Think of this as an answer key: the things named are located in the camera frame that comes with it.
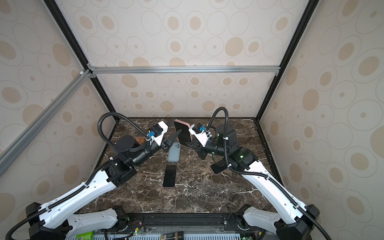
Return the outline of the pink cased smartphone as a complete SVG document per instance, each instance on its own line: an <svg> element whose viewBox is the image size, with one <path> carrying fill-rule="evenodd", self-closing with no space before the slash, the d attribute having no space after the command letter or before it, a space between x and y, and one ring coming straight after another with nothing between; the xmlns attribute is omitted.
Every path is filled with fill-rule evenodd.
<svg viewBox="0 0 384 240"><path fill-rule="evenodd" d="M187 146L187 142L192 141L192 136L189 132L189 128L191 127L191 125L181 120L175 120L174 126L177 132L181 131L178 135L179 143L183 146Z"/></svg>

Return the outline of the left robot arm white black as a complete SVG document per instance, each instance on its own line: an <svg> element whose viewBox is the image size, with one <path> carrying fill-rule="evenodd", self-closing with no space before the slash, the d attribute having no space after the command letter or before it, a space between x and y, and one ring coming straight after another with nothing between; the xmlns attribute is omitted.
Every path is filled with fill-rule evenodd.
<svg viewBox="0 0 384 240"><path fill-rule="evenodd" d="M131 179L137 173L135 167L158 150L167 152L180 133L181 131L177 131L160 144L153 142L148 152L147 145L139 145L134 137L121 137L113 145L117 155L94 171L86 182L51 202L27 207L28 216L39 210L44 211L36 219L29 221L30 239L65 240L94 230L122 228L127 215L121 207L90 214L77 214L77 211Z"/></svg>

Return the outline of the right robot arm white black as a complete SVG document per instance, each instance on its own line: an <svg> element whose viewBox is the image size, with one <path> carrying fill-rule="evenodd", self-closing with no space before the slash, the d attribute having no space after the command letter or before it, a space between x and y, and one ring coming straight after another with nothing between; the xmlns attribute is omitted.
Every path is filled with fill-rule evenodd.
<svg viewBox="0 0 384 240"><path fill-rule="evenodd" d="M272 204L276 212L255 207L243 207L240 219L246 228L256 227L273 234L280 240L306 240L313 229L322 230L318 223L320 211L314 205L306 205L294 197L264 167L258 157L239 144L235 129L221 124L212 135L201 124L187 130L190 141L186 145L194 149L203 160L208 154L222 156L224 169L229 169L248 180Z"/></svg>

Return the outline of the purple smartphone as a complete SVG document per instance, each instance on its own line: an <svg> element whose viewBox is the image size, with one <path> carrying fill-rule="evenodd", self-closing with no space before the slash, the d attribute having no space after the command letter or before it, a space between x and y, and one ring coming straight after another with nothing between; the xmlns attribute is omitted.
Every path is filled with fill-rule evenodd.
<svg viewBox="0 0 384 240"><path fill-rule="evenodd" d="M177 166L176 165L167 165L165 169L163 187L164 188L173 188L176 184L176 174Z"/></svg>

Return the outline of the light blue phone case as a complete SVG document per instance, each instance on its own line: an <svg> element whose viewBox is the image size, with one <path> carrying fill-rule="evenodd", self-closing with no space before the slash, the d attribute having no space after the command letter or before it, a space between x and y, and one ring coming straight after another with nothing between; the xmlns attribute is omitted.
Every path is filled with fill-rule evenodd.
<svg viewBox="0 0 384 240"><path fill-rule="evenodd" d="M168 161L177 163L180 160L181 145L180 143L173 143L168 153Z"/></svg>

